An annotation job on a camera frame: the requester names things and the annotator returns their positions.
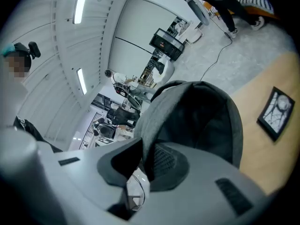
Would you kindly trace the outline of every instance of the wooden table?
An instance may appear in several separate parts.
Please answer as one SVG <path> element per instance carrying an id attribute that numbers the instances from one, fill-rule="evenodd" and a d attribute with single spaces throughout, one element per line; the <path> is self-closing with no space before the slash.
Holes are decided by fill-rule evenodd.
<path id="1" fill-rule="evenodd" d="M 276 142 L 256 123 L 273 86 L 294 101 L 290 120 Z M 240 170 L 265 193 L 282 187 L 300 151 L 300 62 L 289 52 L 276 58 L 266 70 L 233 94 L 243 123 L 244 145 Z"/>

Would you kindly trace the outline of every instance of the black cord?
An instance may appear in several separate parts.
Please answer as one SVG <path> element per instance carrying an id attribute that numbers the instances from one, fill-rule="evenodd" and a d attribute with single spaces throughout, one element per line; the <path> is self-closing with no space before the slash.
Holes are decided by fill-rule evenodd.
<path id="1" fill-rule="evenodd" d="M 137 177 L 134 176 L 133 174 L 132 174 L 132 176 L 133 176 L 133 177 L 135 178 L 135 180 L 140 184 L 140 186 L 141 186 L 141 188 L 142 188 L 142 191 L 144 192 L 144 201 L 143 201 L 143 203 L 142 203 L 142 205 L 143 205 L 143 204 L 145 203 L 145 198 L 146 198 L 146 194 L 145 194 L 144 188 L 143 188 L 141 182 L 137 179 Z"/>
<path id="2" fill-rule="evenodd" d="M 225 47 L 223 47 L 223 48 L 221 49 L 221 51 L 219 52 L 219 55 L 217 56 L 217 60 L 216 60 L 213 64 L 211 64 L 211 65 L 209 66 L 208 69 L 206 69 L 206 71 L 204 72 L 204 74 L 203 74 L 202 78 L 200 79 L 200 81 L 203 79 L 204 75 L 208 72 L 208 70 L 210 70 L 211 67 L 214 66 L 214 65 L 218 62 L 219 57 L 220 57 L 220 54 L 221 54 L 221 52 L 223 51 L 223 49 L 226 48 L 226 47 L 228 47 L 228 46 L 230 46 L 230 45 L 233 43 L 233 40 L 230 38 L 230 36 L 229 36 L 226 32 L 224 32 L 224 33 L 225 33 L 226 37 L 228 37 L 228 38 L 230 39 L 230 44 L 226 45 Z"/>

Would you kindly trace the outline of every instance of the ceiling light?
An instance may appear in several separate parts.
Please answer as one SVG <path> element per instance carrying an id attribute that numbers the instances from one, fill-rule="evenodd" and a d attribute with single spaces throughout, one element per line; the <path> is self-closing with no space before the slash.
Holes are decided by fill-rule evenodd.
<path id="1" fill-rule="evenodd" d="M 83 94 L 86 94 L 86 87 L 85 87 L 84 78 L 83 78 L 83 70 L 81 68 L 77 70 L 77 75 L 79 78 L 79 82 L 80 82 Z"/>
<path id="2" fill-rule="evenodd" d="M 84 7 L 85 0 L 77 0 L 75 6 L 75 12 L 73 16 L 73 23 L 79 24 L 81 23 L 81 19 L 83 17 L 83 7 Z"/>

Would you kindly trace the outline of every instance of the mesh vent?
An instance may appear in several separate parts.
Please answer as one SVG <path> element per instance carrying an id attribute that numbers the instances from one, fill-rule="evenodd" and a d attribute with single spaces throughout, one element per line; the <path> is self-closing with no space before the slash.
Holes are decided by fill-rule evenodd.
<path id="1" fill-rule="evenodd" d="M 153 173 L 154 177 L 160 177 L 175 166 L 175 158 L 172 154 L 165 151 L 163 148 L 155 146 Z"/>

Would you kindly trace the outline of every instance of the ceiling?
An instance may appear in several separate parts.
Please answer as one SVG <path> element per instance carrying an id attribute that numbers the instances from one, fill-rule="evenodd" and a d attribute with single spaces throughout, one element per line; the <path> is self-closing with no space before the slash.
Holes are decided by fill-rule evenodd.
<path id="1" fill-rule="evenodd" d="M 37 43 L 41 57 L 32 61 L 24 81 L 29 91 L 19 112 L 53 145 L 67 150 L 75 128 L 98 94 L 102 42 L 114 0 L 86 0 L 81 24 L 73 24 L 76 0 L 22 0 L 0 33 L 7 43 Z M 82 68 L 87 94 L 76 71 Z"/>

